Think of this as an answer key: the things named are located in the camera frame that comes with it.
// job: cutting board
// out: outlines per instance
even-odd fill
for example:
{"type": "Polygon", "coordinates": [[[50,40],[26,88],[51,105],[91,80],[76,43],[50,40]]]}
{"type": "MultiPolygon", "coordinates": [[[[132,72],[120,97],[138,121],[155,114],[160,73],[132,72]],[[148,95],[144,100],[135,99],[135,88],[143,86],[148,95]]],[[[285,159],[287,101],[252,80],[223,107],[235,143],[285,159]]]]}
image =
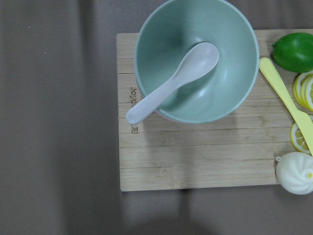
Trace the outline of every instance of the cutting board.
{"type": "MultiPolygon", "coordinates": [[[[260,56],[292,32],[313,29],[256,30],[260,56]]],[[[130,125],[126,112],[142,99],[134,75],[137,33],[117,35],[120,188],[122,191],[272,185],[275,157],[295,151],[293,119],[259,73],[244,103],[207,124],[181,124],[152,113],[130,125]]],[[[277,67],[291,96],[294,72],[277,67]]],[[[297,107],[309,114],[309,110],[297,107]]]]}

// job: white bun figurine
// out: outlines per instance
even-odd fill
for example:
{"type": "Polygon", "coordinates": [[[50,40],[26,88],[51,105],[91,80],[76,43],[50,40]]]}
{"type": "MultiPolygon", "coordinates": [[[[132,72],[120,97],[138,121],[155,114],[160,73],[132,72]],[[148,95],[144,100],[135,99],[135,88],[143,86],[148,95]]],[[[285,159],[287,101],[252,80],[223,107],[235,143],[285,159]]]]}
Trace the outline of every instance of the white bun figurine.
{"type": "Polygon", "coordinates": [[[294,194],[308,194],[313,191],[313,157],[291,152],[277,157],[277,178],[284,189],[294,194]]]}

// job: light blue bowl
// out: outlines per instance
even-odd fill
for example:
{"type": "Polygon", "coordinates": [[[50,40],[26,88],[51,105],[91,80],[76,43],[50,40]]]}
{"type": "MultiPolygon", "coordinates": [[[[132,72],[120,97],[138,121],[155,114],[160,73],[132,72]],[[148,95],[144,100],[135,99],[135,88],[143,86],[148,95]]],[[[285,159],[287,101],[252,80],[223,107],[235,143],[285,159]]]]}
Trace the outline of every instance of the light blue bowl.
{"type": "Polygon", "coordinates": [[[224,0],[170,0],[149,16],[136,42],[134,69],[141,93],[146,96],[168,80],[199,42],[215,44],[219,62],[157,109],[171,120],[206,123],[223,118],[243,103],[255,83],[258,42],[238,9],[224,0]]]}

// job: yellow knife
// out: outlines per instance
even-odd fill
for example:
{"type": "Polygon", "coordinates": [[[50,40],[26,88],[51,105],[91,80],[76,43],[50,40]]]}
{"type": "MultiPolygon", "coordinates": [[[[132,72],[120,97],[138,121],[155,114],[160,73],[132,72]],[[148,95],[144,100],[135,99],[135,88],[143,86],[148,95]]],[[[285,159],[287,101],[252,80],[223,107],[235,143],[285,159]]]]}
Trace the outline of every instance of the yellow knife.
{"type": "Polygon", "coordinates": [[[288,109],[313,154],[313,123],[309,115],[297,109],[277,69],[269,58],[260,59],[259,69],[288,109]]]}

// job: wooden cutting board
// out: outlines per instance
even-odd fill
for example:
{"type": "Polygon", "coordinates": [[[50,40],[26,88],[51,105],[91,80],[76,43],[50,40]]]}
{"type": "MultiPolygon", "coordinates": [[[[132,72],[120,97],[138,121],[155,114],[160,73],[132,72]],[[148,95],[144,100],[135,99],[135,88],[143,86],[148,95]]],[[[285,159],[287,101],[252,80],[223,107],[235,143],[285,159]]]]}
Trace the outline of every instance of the wooden cutting board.
{"type": "MultiPolygon", "coordinates": [[[[292,32],[313,29],[256,30],[260,56],[269,57],[271,45],[292,32]]],[[[244,103],[221,120],[181,124],[153,113],[138,125],[127,123],[126,112],[142,99],[134,76],[137,35],[118,34],[116,42],[121,190],[277,184],[275,157],[295,151],[293,119],[260,73],[244,103]]],[[[277,68],[292,95],[297,74],[277,68]]]]}

